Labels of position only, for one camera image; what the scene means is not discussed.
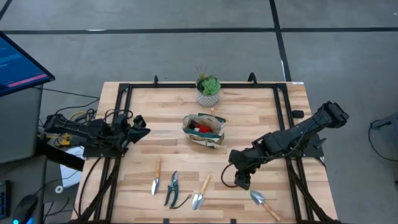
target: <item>wooden table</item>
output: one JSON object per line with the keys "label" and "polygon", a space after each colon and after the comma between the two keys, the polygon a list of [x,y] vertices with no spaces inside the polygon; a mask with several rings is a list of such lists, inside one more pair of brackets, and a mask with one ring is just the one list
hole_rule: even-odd
{"label": "wooden table", "polygon": [[[114,108],[118,86],[118,82],[104,83],[97,118],[102,118],[106,110]],[[292,110],[304,110],[305,118],[311,116],[304,85],[287,83],[287,86]],[[282,94],[280,101],[285,126],[289,127]],[[279,130],[272,90],[222,88],[220,101],[214,108],[217,116],[227,120],[225,140],[219,149],[208,149],[191,142],[182,131],[182,119],[187,114],[210,113],[209,108],[196,102],[193,88],[133,89],[130,110],[134,115],[143,115],[151,132],[137,144],[131,144],[121,161],[113,223],[162,223],[164,218],[169,218],[171,223],[229,223],[232,218],[237,219],[238,223],[275,222],[264,208],[251,200],[248,191],[227,188],[220,181],[221,171],[228,165],[230,150],[251,147],[253,140]],[[158,158],[162,159],[160,187],[158,194],[152,196],[150,189]],[[85,162],[81,183],[95,160],[92,158]],[[304,158],[303,163],[310,193],[326,214],[337,218],[325,168],[312,158]],[[98,191],[102,169],[103,159],[94,168],[87,182],[83,208],[90,204]],[[164,206],[167,185],[175,170],[178,171],[180,188],[177,205],[187,195],[199,192],[206,175],[211,174],[205,202],[199,210],[192,210],[191,199],[179,209],[171,210],[169,206]],[[224,175],[225,181],[232,184],[235,172],[235,168],[230,167]],[[263,165],[252,175],[251,182],[251,189],[265,195],[266,202],[282,218],[282,222],[295,222],[283,159]],[[300,193],[299,196],[302,216],[305,219],[303,198]],[[101,218],[105,217],[107,201],[108,195],[105,195]]]}

